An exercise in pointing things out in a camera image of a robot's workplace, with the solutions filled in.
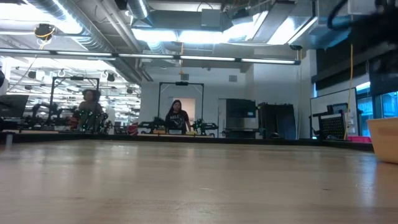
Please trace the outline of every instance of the ductwork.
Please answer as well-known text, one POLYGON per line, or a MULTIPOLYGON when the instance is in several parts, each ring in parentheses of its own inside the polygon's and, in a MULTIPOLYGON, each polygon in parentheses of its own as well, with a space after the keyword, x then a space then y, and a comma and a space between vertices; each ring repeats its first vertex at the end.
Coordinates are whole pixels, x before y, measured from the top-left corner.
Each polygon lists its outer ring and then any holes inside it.
MULTIPOLYGON (((44 13, 52 15, 60 22, 68 23, 71 26, 80 26, 81 35, 90 37, 74 38, 79 44, 89 51, 95 52, 114 52, 113 46, 105 39, 102 33, 94 26, 89 18, 79 9, 72 0, 27 0, 27 2, 44 13)), ((108 61, 121 72, 126 81, 140 83, 142 77, 123 59, 117 58, 114 61, 108 61)))
MULTIPOLYGON (((147 42, 147 44, 148 44, 150 51, 153 54, 167 54, 167 55, 176 54, 175 52, 173 52, 171 50, 167 50, 164 47, 163 42, 155 41, 155 42, 147 42)), ((164 61, 169 62, 171 64, 180 64, 180 60, 164 60, 164 61)))
POLYGON ((127 8, 135 19, 145 19, 149 15, 149 6, 146 0, 128 0, 127 8))

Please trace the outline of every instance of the woman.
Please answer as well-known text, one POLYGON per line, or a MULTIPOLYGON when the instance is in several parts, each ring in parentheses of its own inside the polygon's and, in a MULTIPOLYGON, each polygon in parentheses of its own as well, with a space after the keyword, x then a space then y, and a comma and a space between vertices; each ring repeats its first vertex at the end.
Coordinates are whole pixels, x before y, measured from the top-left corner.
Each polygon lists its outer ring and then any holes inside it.
POLYGON ((90 110, 93 113, 102 113, 102 107, 98 103, 101 93, 98 90, 83 90, 84 101, 80 103, 79 110, 90 110))
MULTIPOLYGON (((102 106, 99 103, 100 96, 101 93, 98 90, 83 90, 84 101, 80 103, 78 110, 91 111, 94 114, 102 113, 103 112, 102 106)), ((101 118, 102 116, 100 116, 96 120, 96 124, 99 124, 101 118)), ((78 128, 81 128, 82 124, 85 123, 86 120, 87 120, 87 114, 82 115, 82 117, 79 119, 78 128)), ((87 122, 86 128, 91 128, 93 126, 94 120, 95 116, 91 116, 90 120, 87 122)))
POLYGON ((181 101, 175 100, 166 115, 166 127, 168 130, 181 130, 182 134, 187 132, 187 126, 191 131, 191 124, 186 111, 182 110, 181 101))

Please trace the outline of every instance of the ceiling pipe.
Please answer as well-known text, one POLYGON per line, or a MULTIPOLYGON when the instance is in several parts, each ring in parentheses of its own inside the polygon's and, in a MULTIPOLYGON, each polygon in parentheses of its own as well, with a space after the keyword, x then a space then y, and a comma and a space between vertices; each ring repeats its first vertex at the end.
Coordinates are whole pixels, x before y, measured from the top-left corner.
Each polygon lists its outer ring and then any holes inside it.
POLYGON ((127 34, 127 36, 130 38, 131 42, 137 47, 138 52, 142 52, 142 49, 140 48, 139 42, 132 33, 132 30, 129 26, 126 25, 124 22, 123 18, 119 15, 119 13, 115 10, 113 4, 111 4, 110 0, 103 0, 103 3, 105 4, 106 8, 109 10, 109 12, 114 16, 114 18, 117 20, 119 25, 122 27, 124 32, 127 34))
MULTIPOLYGON (((66 0, 26 0, 29 4, 35 6, 38 10, 52 15, 60 22, 67 22, 71 26, 81 27, 81 34, 90 37, 77 37, 74 40, 84 46, 89 51, 97 52, 115 52, 116 49, 109 43, 103 34, 94 26, 91 20, 81 11, 73 2, 66 0)), ((108 61, 121 72, 123 78, 128 82, 140 83, 141 76, 123 59, 117 58, 108 61)))
MULTIPOLYGON (((31 30, 5 30, 5 29, 0 29, 0 35, 34 35, 35 33, 32 32, 31 30)), ((75 37, 90 37, 89 35, 83 35, 83 34, 60 34, 57 32, 54 32, 52 34, 53 36, 56 37, 69 37, 69 38, 75 38, 75 37)))
POLYGON ((127 8, 135 19, 145 19, 150 13, 146 0, 127 0, 127 8))
POLYGON ((131 39, 120 29, 120 27, 117 25, 115 20, 112 18, 112 16, 109 14, 108 10, 106 10, 105 6, 100 0, 94 0, 95 4, 98 6, 98 8, 105 14, 105 17, 107 20, 111 23, 114 29, 118 32, 118 34, 121 36, 121 38, 125 41, 125 43, 129 46, 129 48, 133 52, 140 52, 140 49, 137 48, 136 45, 132 42, 131 39))

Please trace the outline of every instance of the long dark hair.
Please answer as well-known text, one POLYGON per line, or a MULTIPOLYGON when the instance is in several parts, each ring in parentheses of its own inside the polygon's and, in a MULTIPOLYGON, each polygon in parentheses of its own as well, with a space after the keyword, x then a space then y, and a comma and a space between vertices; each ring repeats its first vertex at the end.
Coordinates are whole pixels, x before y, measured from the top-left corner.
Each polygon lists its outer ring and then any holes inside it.
POLYGON ((174 104, 176 104, 176 103, 180 103, 180 111, 182 110, 181 101, 180 101, 180 100, 174 100, 174 102, 172 103, 172 106, 170 107, 169 112, 167 113, 167 115, 170 115, 170 114, 173 113, 173 111, 174 111, 173 106, 174 106, 174 104))
POLYGON ((86 100, 86 93, 87 93, 88 91, 92 92, 92 94, 93 94, 93 101, 98 103, 99 100, 100 100, 101 92, 98 91, 98 90, 90 90, 90 89, 83 90, 82 94, 83 94, 83 99, 84 99, 84 100, 86 100))

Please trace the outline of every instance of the ceiling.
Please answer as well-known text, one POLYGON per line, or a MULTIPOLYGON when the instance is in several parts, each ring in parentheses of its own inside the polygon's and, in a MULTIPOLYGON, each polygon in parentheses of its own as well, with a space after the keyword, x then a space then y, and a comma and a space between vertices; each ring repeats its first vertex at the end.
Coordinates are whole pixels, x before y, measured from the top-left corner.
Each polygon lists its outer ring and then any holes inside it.
MULTIPOLYGON (((38 24, 48 23, 53 24, 57 27, 56 32, 51 38, 50 42, 44 45, 45 50, 72 50, 72 51, 87 51, 87 48, 82 44, 82 39, 89 35, 98 35, 98 40, 103 41, 103 45, 107 45, 112 49, 113 52, 120 53, 134 53, 144 52, 153 53, 154 49, 149 47, 146 41, 138 40, 137 36, 134 35, 134 30, 131 26, 139 24, 140 21, 134 21, 131 17, 131 13, 126 10, 119 10, 116 3, 113 0, 72 0, 73 7, 66 7, 71 2, 58 0, 60 5, 65 7, 67 12, 68 9, 74 9, 75 12, 72 16, 67 16, 64 21, 56 20, 51 13, 44 13, 40 9, 37 9, 30 4, 4 4, 0 3, 0 48, 14 48, 14 49, 38 49, 43 41, 36 38, 33 34, 33 30, 38 24), (85 27, 88 28, 89 35, 86 33, 82 34, 79 31, 74 32, 76 24, 71 25, 74 21, 84 20, 85 27)), ((334 34, 328 30, 325 30, 325 17, 336 1, 323 1, 323 0, 296 0, 289 1, 293 3, 289 6, 288 10, 278 9, 276 4, 280 2, 288 1, 232 1, 232 0, 209 0, 207 3, 199 0, 147 0, 151 12, 149 17, 153 18, 155 13, 157 15, 172 15, 179 17, 183 15, 181 13, 191 13, 195 15, 201 15, 202 9, 216 9, 226 14, 231 20, 231 15, 238 9, 250 6, 249 12, 252 15, 253 22, 246 23, 245 26, 232 26, 228 28, 228 32, 225 34, 232 35, 233 33, 239 34, 245 32, 246 38, 231 39, 228 42, 221 43, 207 43, 207 44, 194 44, 194 43, 181 43, 176 41, 161 42, 163 52, 168 54, 184 54, 184 55, 200 55, 200 56, 214 56, 214 57, 241 57, 241 58, 279 58, 287 60, 296 60, 297 53, 290 49, 287 44, 272 44, 270 42, 283 41, 287 36, 293 36, 298 33, 298 30, 303 30, 304 26, 306 29, 302 32, 299 37, 292 42, 294 45, 301 45, 304 50, 306 49, 318 49, 325 48, 330 45, 336 39, 345 38, 344 33, 334 34), (308 24, 314 17, 315 22, 308 24), (271 37, 270 40, 261 40, 253 37, 248 39, 249 34, 254 35, 257 29, 265 30, 273 33, 267 34, 271 37)), ((183 21, 176 21, 174 17, 165 17, 158 20, 162 23, 162 26, 175 26, 183 21)), ((182 36, 181 30, 177 30, 176 34, 178 38, 182 36)), ((191 78, 200 81, 210 80, 222 85, 230 85, 226 77, 216 74, 223 73, 237 75, 240 79, 244 75, 248 68, 251 66, 249 63, 235 63, 235 62, 209 62, 199 60, 142 60, 141 62, 135 59, 124 59, 124 68, 115 66, 117 64, 112 61, 99 60, 95 58, 61 58, 56 55, 53 58, 34 58, 28 55, 4 55, 3 60, 7 60, 11 65, 11 77, 10 83, 13 86, 16 83, 28 84, 40 84, 32 86, 32 90, 26 90, 23 85, 18 85, 12 88, 12 92, 20 93, 48 93, 48 84, 51 82, 51 77, 58 75, 60 71, 65 72, 65 77, 71 77, 73 75, 81 75, 86 78, 99 78, 101 94, 103 96, 113 95, 121 96, 126 101, 132 100, 133 105, 126 104, 124 100, 118 100, 117 102, 112 101, 108 98, 103 98, 101 103, 114 106, 119 108, 118 112, 123 115, 127 113, 131 108, 139 108, 140 101, 140 83, 141 82, 166 82, 169 80, 177 81, 180 78, 178 74, 181 70, 184 73, 189 73, 191 78), (32 71, 39 71, 38 73, 44 73, 44 79, 31 79, 24 76, 29 68, 32 71), (109 73, 115 74, 115 81, 108 82, 106 76, 109 73), (138 75, 140 78, 130 79, 133 74, 138 75), (128 95, 127 88, 133 88, 134 93, 128 95)), ((76 81, 65 80, 64 84, 70 86, 90 86, 92 85, 89 81, 84 83, 77 83, 76 81)), ((72 94, 66 87, 58 87, 57 90, 60 94, 72 94)), ((48 101, 48 98, 44 95, 41 99, 48 101)), ((57 100, 64 100, 65 97, 57 96, 57 100)), ((65 102, 65 106, 75 105, 75 103, 65 102)))

